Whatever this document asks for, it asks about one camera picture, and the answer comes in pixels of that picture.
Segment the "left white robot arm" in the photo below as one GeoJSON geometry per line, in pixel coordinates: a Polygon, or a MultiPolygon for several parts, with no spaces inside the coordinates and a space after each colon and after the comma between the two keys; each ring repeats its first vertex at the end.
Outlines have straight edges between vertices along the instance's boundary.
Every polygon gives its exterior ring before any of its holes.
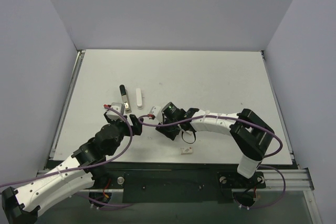
{"type": "Polygon", "coordinates": [[[106,158],[115,154],[124,137],[142,133],[142,125],[134,114],[107,118],[107,122],[94,137],[44,176],[2,191],[2,209],[9,223],[35,223],[49,208],[73,194],[107,184],[106,158]]]}

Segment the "white stapler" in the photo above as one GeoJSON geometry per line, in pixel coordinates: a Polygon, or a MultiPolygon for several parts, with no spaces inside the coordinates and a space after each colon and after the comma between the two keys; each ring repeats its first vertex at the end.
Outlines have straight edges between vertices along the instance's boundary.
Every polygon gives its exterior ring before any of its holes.
{"type": "Polygon", "coordinates": [[[136,95],[137,108],[139,108],[139,109],[143,108],[142,90],[140,88],[136,88],[135,95],[136,95]]]}

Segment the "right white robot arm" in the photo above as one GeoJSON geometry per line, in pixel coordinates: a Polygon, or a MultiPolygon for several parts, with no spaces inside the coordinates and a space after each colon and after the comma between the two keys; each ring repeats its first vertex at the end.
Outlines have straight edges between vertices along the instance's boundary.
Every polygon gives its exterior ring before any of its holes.
{"type": "Polygon", "coordinates": [[[234,175],[236,184],[241,187],[253,181],[253,175],[265,158],[274,133],[250,109],[243,109],[236,114],[211,113],[197,108],[185,111],[170,102],[164,107],[152,107],[150,116],[159,122],[155,129],[171,140],[184,133],[195,136],[196,132],[232,136],[243,154],[234,175]]]}

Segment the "small metal stapler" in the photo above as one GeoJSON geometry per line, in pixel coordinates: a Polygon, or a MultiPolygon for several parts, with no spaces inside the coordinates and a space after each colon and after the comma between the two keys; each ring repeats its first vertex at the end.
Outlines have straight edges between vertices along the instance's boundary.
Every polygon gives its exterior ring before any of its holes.
{"type": "Polygon", "coordinates": [[[121,99],[124,104],[125,113],[131,113],[130,101],[129,101],[127,90],[123,84],[119,86],[119,89],[120,89],[121,99]]]}

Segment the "staple box with red label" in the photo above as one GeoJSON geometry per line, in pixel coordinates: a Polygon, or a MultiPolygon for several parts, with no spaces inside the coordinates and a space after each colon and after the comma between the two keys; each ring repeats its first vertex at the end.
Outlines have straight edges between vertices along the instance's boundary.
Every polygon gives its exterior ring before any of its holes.
{"type": "Polygon", "coordinates": [[[181,152],[181,155],[192,154],[193,148],[192,147],[181,147],[180,152],[181,152]]]}

